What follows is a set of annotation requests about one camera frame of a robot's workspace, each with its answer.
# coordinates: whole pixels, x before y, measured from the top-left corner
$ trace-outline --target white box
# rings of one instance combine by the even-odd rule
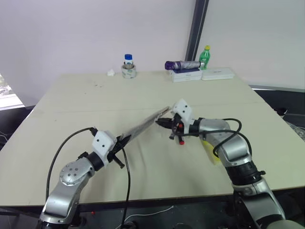
[[[200,69],[182,69],[182,70],[168,70],[172,81],[183,82],[190,80],[200,80],[202,78],[202,70]]]
[[[202,70],[202,80],[225,80],[232,79],[235,74],[230,68],[212,68]]]

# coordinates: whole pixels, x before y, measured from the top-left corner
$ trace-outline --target table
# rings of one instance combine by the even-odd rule
[[[253,160],[271,189],[305,185],[305,143],[264,100],[238,77],[230,80],[172,83],[166,72],[64,75],[49,89],[0,152],[0,206],[41,206],[46,177],[62,141],[88,126],[115,136],[155,111],[184,98],[195,117],[237,118],[253,148]],[[180,146],[170,130],[152,125],[125,148],[130,164],[130,200],[210,197],[233,192],[222,165],[213,165],[200,141]],[[50,190],[59,171],[84,151],[92,135],[81,133],[62,149],[53,169]],[[123,161],[122,153],[118,158]],[[80,203],[125,200],[127,173],[110,163],[90,179]]]

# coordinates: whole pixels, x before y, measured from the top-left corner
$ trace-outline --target yellow part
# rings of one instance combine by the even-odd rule
[[[203,140],[201,140],[201,143],[202,143],[205,151],[207,152],[210,161],[214,165],[219,164],[221,162],[220,159],[213,154],[214,146],[212,146],[209,142],[203,141]]]

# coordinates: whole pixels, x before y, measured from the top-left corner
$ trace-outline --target tape roll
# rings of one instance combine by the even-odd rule
[[[124,65],[122,66],[122,75],[125,79],[132,79],[136,77],[137,71],[135,69],[135,65],[131,69],[126,69]]]

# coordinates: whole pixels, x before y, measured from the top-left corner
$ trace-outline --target blue bottle cap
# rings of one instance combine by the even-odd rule
[[[131,54],[125,54],[125,59],[126,60],[132,60],[132,55]]]

